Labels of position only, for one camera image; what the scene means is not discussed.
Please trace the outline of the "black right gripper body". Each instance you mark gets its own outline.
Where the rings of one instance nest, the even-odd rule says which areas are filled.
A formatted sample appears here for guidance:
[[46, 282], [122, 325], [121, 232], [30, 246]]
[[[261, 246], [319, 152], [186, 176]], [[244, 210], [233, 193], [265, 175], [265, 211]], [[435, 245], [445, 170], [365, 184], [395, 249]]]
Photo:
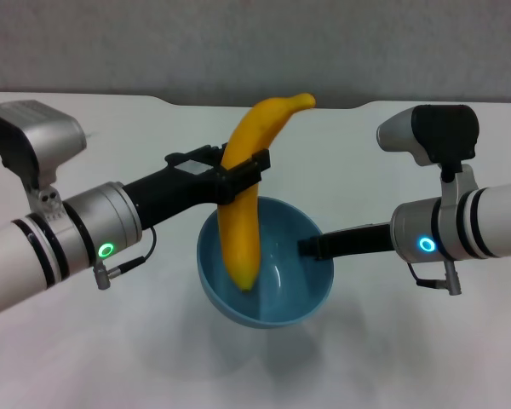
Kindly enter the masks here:
[[371, 224], [323, 235], [323, 258], [393, 251], [390, 225]]

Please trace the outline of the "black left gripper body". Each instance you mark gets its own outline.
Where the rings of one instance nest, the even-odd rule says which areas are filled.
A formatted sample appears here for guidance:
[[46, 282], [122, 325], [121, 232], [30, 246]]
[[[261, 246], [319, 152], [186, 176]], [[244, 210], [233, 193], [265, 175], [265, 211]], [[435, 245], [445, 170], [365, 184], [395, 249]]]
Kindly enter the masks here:
[[180, 163], [169, 160], [162, 170], [125, 185], [123, 190], [146, 230], [193, 206], [215, 204], [221, 184], [216, 166], [186, 158]]

